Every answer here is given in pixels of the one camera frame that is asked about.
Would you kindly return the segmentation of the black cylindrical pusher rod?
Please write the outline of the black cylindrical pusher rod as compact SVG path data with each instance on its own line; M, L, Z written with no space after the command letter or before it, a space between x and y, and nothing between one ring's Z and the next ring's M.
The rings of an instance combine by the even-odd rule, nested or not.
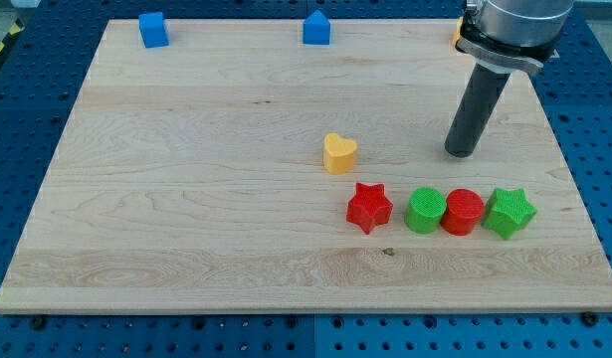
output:
M449 154L458 158L473 154L509 78L474 66L444 143Z

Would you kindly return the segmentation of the yellow block behind arm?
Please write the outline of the yellow block behind arm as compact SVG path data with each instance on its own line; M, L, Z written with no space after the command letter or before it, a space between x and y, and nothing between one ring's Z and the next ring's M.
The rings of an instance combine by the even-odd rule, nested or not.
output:
M464 17L459 17L457 25L456 25L456 30L454 32L454 35L453 35L453 38L452 38L452 42L451 42L451 44L452 44L452 46L454 48L456 48L456 46L458 44L458 41L461 38L461 28L462 28L463 22L464 22Z

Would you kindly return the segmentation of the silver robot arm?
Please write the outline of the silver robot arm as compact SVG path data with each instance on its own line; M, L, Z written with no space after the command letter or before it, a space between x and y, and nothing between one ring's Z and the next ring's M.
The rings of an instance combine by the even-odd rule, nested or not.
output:
M446 136L445 150L470 156L510 78L534 77L555 51L573 0L465 0L456 50L472 56L473 68Z

